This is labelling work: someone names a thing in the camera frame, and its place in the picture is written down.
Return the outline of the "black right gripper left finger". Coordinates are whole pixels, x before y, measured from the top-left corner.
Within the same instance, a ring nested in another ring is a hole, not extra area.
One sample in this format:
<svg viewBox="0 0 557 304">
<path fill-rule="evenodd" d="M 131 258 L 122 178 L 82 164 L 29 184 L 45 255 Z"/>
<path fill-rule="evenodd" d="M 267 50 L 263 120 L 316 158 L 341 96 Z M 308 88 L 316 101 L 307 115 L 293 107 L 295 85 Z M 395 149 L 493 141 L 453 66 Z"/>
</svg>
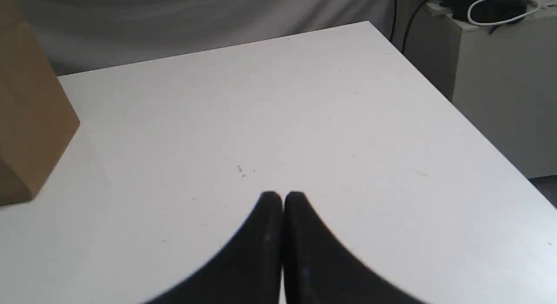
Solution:
<svg viewBox="0 0 557 304">
<path fill-rule="evenodd" d="M 209 262 L 151 304 L 277 304 L 283 204 L 261 193 L 235 235 Z"/>
</svg>

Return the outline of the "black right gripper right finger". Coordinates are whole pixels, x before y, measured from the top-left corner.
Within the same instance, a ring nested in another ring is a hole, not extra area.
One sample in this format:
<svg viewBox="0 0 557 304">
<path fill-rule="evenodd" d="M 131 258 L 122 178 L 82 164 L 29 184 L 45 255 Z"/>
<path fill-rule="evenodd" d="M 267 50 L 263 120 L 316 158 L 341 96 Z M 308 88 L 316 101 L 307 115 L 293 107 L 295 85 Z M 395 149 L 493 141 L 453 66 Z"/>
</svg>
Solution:
<svg viewBox="0 0 557 304">
<path fill-rule="evenodd" d="M 333 235 L 302 192 L 285 199 L 283 268 L 288 304 L 418 304 Z"/>
</svg>

